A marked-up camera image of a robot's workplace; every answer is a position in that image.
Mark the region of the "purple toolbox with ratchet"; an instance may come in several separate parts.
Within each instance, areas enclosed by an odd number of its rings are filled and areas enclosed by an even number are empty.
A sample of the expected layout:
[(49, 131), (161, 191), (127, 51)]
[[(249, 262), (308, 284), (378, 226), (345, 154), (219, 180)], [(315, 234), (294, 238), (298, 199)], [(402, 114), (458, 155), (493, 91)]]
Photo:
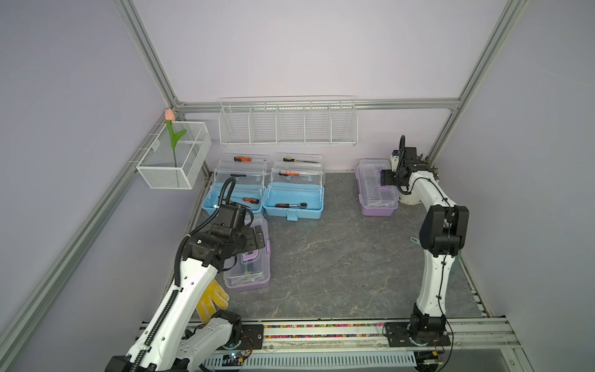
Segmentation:
[(266, 288), (271, 283), (271, 243), (268, 223), (262, 214), (254, 216), (253, 228), (260, 227), (263, 233), (264, 248), (238, 255), (237, 262), (233, 258), (225, 263), (225, 267), (233, 267), (223, 273), (226, 288), (232, 291), (249, 291)]

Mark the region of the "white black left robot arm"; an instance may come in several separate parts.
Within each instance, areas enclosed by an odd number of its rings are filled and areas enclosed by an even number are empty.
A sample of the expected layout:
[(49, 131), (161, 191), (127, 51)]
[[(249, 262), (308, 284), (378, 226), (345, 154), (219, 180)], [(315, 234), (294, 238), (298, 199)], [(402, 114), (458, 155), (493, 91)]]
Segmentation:
[(201, 226), (185, 235), (174, 259), (170, 288), (147, 329), (107, 371), (194, 371), (220, 347), (242, 339), (241, 317), (218, 310), (192, 336), (187, 326), (197, 305), (230, 258), (265, 247), (263, 231), (252, 226), (253, 213), (232, 201), (236, 178), (227, 178), (217, 208)]

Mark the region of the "purple toolbox with wrench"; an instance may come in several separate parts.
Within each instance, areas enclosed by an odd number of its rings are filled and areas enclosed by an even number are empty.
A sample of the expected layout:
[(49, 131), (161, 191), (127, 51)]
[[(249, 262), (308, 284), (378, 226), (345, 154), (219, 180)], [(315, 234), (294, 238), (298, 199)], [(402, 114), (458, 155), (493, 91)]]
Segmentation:
[(362, 159), (356, 168), (361, 212), (367, 217), (390, 217), (399, 205), (395, 186), (381, 185), (381, 172), (390, 170), (385, 159)]

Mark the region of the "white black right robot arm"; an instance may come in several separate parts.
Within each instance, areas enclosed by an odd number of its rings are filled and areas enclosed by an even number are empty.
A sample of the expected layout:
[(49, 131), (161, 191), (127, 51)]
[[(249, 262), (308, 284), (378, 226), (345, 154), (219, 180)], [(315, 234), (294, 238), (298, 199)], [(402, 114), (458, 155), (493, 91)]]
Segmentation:
[(381, 185), (412, 196), (423, 204), (426, 216), (418, 240), (424, 251), (424, 272), (418, 299), (402, 333), (411, 345), (450, 342), (446, 317), (446, 291), (453, 263), (466, 242), (469, 209), (454, 202), (439, 186), (431, 167), (406, 145), (401, 136), (391, 155), (391, 166), (381, 171)]

